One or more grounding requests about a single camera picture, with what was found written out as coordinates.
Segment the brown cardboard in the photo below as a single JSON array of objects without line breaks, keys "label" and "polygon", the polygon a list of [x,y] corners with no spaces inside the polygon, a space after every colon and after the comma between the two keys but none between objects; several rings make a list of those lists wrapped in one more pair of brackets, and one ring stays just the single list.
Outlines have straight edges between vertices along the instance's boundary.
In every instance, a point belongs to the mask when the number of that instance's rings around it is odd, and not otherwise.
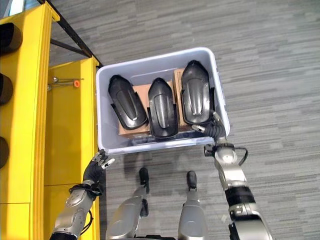
[{"label": "brown cardboard", "polygon": [[182,89],[182,74],[184,73],[184,68],[177,68],[173,71],[173,92],[176,102],[176,109],[178,113],[179,131],[185,132],[192,130],[191,125],[185,122],[183,116],[182,99],[181,99],[181,89]]},{"label": "brown cardboard", "polygon": [[[168,85],[173,89],[173,82],[167,81]],[[145,109],[145,112],[148,114],[147,108],[149,107],[149,97],[148,92],[151,84],[133,86],[133,90],[138,93],[142,105]],[[137,138],[137,137],[147,137],[150,135],[150,126],[149,124],[144,124],[141,127],[138,127],[133,130],[124,129],[124,127],[119,122],[119,135],[126,138]]]}]

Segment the yellow metal rack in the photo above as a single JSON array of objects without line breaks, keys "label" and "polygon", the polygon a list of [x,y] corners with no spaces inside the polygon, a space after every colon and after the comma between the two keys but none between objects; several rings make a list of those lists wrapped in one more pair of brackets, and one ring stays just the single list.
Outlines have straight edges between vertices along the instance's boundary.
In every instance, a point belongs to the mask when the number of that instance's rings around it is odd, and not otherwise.
[{"label": "yellow metal rack", "polygon": [[[9,159],[0,169],[2,240],[49,239],[64,207],[68,189],[97,151],[95,77],[99,62],[87,58],[49,68],[52,21],[60,16],[42,4],[0,20],[12,22],[23,41],[1,56],[0,71],[13,83],[13,96],[0,107],[0,136],[9,144]],[[47,91],[53,76],[79,78],[80,87]],[[99,202],[95,221],[82,240],[99,239]]]}]

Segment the metal bracket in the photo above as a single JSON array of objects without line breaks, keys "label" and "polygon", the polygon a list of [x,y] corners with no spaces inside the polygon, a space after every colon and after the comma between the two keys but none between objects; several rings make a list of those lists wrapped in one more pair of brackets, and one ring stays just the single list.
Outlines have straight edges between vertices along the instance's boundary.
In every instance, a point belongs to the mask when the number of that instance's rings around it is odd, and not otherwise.
[{"label": "metal bracket", "polygon": [[56,46],[59,46],[61,48],[68,49],[72,52],[84,55],[88,58],[94,57],[99,65],[98,68],[103,67],[103,64],[101,61],[98,60],[98,58],[93,54],[93,52],[89,49],[89,47],[85,44],[85,42],[79,37],[79,35],[76,33],[76,31],[70,26],[70,24],[67,22],[67,20],[61,15],[61,13],[56,9],[56,7],[51,3],[49,0],[37,0],[40,4],[47,3],[59,16],[60,20],[57,22],[60,27],[69,35],[70,38],[79,46],[80,49],[77,49],[73,46],[70,46],[68,44],[65,44],[63,42],[51,39],[50,42]]}]

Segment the white plastic bin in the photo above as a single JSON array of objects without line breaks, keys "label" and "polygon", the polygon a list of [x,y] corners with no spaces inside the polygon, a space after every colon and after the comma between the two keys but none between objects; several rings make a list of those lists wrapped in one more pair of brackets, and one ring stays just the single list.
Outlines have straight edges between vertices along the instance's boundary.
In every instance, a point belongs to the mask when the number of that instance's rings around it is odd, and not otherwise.
[{"label": "white plastic bin", "polygon": [[113,75],[121,75],[133,85],[151,84],[155,78],[170,81],[173,78],[174,70],[185,68],[191,60],[201,62],[209,73],[210,87],[215,87],[215,110],[221,116],[228,135],[230,124],[225,110],[225,99],[217,73],[215,56],[208,48],[196,47],[107,65],[98,70],[96,73],[98,147],[104,149],[108,155],[117,155],[212,143],[211,137],[204,137],[193,131],[178,134],[174,139],[158,142],[152,137],[129,139],[118,135],[119,120],[111,107],[112,100],[108,93],[110,78]]}]

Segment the robot forearm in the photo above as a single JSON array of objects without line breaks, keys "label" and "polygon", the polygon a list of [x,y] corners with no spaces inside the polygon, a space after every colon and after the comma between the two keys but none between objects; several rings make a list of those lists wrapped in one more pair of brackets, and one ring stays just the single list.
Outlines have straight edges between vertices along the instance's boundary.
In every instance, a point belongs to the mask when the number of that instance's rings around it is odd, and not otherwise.
[{"label": "robot forearm", "polygon": [[[99,189],[99,178],[104,170],[115,159],[106,161],[108,156],[100,150],[90,161],[83,174],[83,182],[73,186],[67,198],[63,211],[55,220],[50,240],[76,240],[85,231],[86,217],[97,196],[102,194]],[[90,213],[90,226],[93,217]]]},{"label": "robot forearm", "polygon": [[245,174],[238,164],[238,157],[232,144],[225,138],[207,146],[206,155],[214,156],[221,186],[229,205],[232,224],[229,225],[231,240],[273,240],[268,225],[256,204]]},{"label": "robot forearm", "polygon": [[[85,180],[82,184],[91,186],[92,182]],[[50,240],[78,239],[94,199],[96,197],[85,189],[73,190],[65,202],[63,211],[55,220]]]}]

